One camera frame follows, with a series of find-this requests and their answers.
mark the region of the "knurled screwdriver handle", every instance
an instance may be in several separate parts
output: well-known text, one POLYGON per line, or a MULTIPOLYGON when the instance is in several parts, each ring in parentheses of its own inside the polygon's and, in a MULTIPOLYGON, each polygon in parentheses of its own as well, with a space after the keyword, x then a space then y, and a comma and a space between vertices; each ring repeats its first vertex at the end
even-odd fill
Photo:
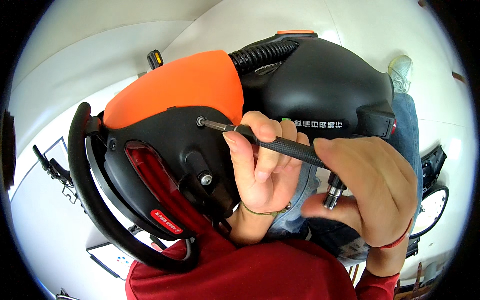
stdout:
POLYGON ((315 149, 312 146, 307 146, 295 141, 284 139, 282 137, 277 137, 273 142, 262 142, 257 139, 255 134, 253 134, 250 127, 243 125, 234 127, 233 131, 236 131, 246 137, 252 144, 285 154, 317 167, 326 168, 323 161, 318 158, 317 154, 315 153, 315 149))

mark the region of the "hand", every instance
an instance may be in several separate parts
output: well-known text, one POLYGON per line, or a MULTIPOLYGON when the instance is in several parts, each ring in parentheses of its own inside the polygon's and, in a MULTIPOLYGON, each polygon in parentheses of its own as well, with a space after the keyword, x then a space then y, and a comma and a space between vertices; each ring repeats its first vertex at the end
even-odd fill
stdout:
MULTIPOLYGON (((249 111, 243 116, 241 124, 250 126, 255 136, 263 142, 272 142, 279 136, 309 144, 308 137, 297 133, 297 127, 290 120, 279 123, 258 111, 249 111)), ((295 193, 301 161, 252 146, 238 132, 224 132, 224 137, 230 147, 235 181, 245 206, 257 213, 285 208, 295 193)))
POLYGON ((347 224, 372 247, 397 240, 417 208, 417 177, 403 156, 377 137, 315 139, 314 147, 354 198, 342 196, 328 210, 322 204, 325 194, 314 195, 303 204, 302 215, 347 224))

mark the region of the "bracelet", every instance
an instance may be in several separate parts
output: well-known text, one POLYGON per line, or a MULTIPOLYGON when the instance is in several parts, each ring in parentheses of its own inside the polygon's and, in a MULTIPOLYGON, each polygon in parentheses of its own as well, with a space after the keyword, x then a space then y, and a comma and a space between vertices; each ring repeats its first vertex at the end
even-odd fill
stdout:
POLYGON ((251 212, 251 213, 254 214, 254 215, 259 215, 259 216, 277 216, 277 215, 279 215, 279 214, 282 214, 282 213, 286 212, 287 210, 289 210, 289 209, 292 207, 292 203, 289 202, 289 203, 287 204, 287 206, 285 206, 284 209, 279 210, 279 211, 277 211, 277 212, 271 212, 271 213, 256 213, 256 212, 251 211, 250 209, 248 209, 248 207, 245 205, 245 203, 243 203, 243 201, 240 201, 240 203, 242 204, 242 206, 243 206, 247 211, 251 212))
POLYGON ((405 232, 402 234, 402 236, 400 238, 398 238, 396 241, 394 241, 393 243, 391 244, 388 244, 388 245, 385 245, 385 246, 382 246, 382 247, 379 247, 379 249, 390 249, 390 248, 393 248, 395 246, 397 246, 398 244, 400 244, 404 238, 410 236, 410 233, 408 232, 408 229, 410 228, 410 225, 412 224, 413 222, 413 218, 410 219, 410 223, 408 224, 407 226, 407 230, 405 230, 405 232))

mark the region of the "red warning sticker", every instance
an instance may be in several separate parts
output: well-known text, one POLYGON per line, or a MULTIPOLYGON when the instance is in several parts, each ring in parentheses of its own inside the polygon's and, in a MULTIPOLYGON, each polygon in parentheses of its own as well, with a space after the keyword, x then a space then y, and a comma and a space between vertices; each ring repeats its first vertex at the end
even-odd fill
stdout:
POLYGON ((154 209, 150 212, 150 215, 162 224, 166 229, 170 230, 174 234, 180 234, 183 232, 183 229, 179 228, 177 225, 173 224, 166 216, 163 215, 158 209, 154 209))

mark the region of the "orange cap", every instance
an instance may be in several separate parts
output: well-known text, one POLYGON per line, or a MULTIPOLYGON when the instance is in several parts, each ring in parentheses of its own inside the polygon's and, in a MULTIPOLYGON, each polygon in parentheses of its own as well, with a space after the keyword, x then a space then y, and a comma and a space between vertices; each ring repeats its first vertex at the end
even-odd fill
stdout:
POLYGON ((215 108, 239 125, 243 92, 228 54, 221 50, 197 53, 145 74, 107 104, 104 124, 124 128, 173 106, 215 108))
POLYGON ((279 35, 284 35, 287 33, 314 33, 313 30, 280 30, 276 32, 279 35))

